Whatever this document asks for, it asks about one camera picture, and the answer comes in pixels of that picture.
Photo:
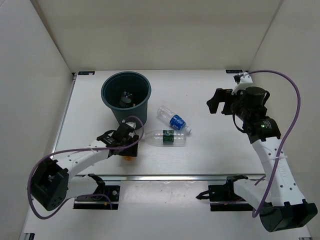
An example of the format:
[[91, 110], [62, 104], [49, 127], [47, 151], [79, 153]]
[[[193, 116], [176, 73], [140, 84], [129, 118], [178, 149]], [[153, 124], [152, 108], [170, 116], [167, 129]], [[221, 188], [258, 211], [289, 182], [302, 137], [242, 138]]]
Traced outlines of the clear bottle black label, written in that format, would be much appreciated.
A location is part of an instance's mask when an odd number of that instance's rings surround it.
[[123, 91], [120, 95], [119, 106], [121, 108], [133, 107], [134, 95], [129, 91]]

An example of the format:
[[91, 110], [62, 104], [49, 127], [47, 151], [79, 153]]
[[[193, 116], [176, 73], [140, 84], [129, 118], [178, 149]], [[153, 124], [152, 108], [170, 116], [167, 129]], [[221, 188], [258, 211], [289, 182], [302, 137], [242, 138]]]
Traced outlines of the orange plastic bottle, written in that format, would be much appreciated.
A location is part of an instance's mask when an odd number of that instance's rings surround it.
[[124, 158], [125, 160], [127, 160], [127, 161], [132, 161], [132, 160], [135, 159], [135, 158], [132, 157], [132, 156], [123, 156], [123, 158]]

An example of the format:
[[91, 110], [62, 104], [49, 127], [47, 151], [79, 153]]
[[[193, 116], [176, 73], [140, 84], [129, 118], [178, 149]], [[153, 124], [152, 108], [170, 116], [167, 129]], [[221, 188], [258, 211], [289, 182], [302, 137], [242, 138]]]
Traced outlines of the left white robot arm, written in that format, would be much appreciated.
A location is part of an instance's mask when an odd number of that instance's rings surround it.
[[33, 167], [27, 183], [27, 197], [32, 210], [37, 200], [48, 212], [58, 210], [69, 198], [89, 195], [100, 200], [105, 194], [104, 182], [94, 173], [77, 175], [114, 155], [137, 156], [141, 139], [134, 122], [121, 123], [116, 130], [98, 136], [85, 148], [62, 150], [54, 158], [44, 157]]

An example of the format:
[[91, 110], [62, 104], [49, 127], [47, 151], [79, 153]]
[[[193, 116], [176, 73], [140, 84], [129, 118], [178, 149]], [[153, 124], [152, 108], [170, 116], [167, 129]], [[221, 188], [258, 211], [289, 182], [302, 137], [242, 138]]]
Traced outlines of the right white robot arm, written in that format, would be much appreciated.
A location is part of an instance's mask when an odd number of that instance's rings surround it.
[[308, 203], [299, 190], [283, 151], [280, 130], [276, 121], [267, 115], [265, 106], [270, 94], [260, 87], [247, 87], [234, 93], [232, 89], [216, 89], [207, 101], [211, 114], [224, 103], [222, 114], [242, 120], [240, 132], [249, 142], [262, 164], [266, 186], [249, 180], [245, 175], [228, 176], [225, 184], [210, 186], [209, 199], [213, 202], [225, 197], [246, 201], [259, 215], [268, 232], [277, 232], [305, 226], [318, 213], [315, 203]]

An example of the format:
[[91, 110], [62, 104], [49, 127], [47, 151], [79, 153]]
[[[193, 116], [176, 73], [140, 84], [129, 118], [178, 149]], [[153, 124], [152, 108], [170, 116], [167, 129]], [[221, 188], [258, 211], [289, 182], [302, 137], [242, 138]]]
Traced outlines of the clear bottle blue label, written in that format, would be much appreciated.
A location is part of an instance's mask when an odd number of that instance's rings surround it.
[[171, 111], [166, 106], [162, 105], [157, 109], [156, 117], [163, 123], [172, 127], [175, 130], [183, 131], [190, 134], [192, 129], [188, 124], [175, 112]]

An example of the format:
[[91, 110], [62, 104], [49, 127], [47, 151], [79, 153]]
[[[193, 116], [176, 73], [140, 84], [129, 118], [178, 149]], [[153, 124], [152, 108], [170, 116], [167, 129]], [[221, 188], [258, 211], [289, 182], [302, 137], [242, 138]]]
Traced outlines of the clear bottle green label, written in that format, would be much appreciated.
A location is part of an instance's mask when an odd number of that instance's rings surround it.
[[184, 147], [187, 137], [179, 130], [153, 130], [145, 133], [141, 140], [154, 147]]

